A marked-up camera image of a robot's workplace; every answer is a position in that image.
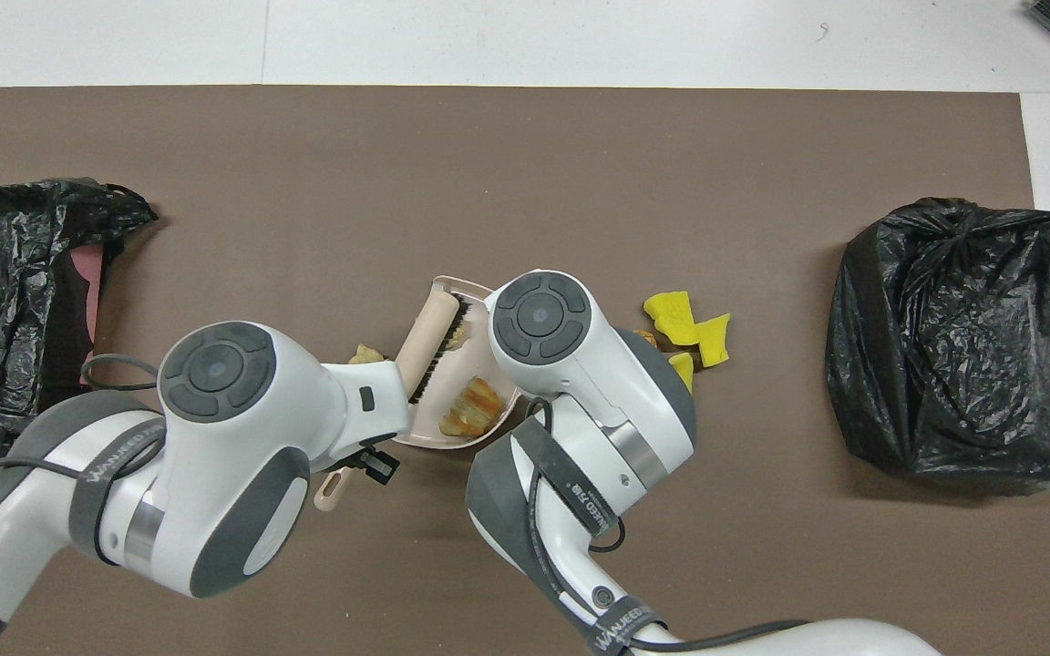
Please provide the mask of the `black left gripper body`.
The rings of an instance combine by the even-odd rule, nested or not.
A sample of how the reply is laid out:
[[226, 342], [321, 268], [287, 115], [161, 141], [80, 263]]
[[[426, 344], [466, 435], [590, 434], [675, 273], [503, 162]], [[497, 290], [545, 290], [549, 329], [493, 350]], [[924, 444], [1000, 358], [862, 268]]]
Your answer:
[[379, 446], [391, 437], [368, 437], [361, 443], [345, 443], [335, 448], [335, 468], [362, 470], [371, 480], [386, 486], [395, 477], [400, 462], [394, 456], [380, 451]]

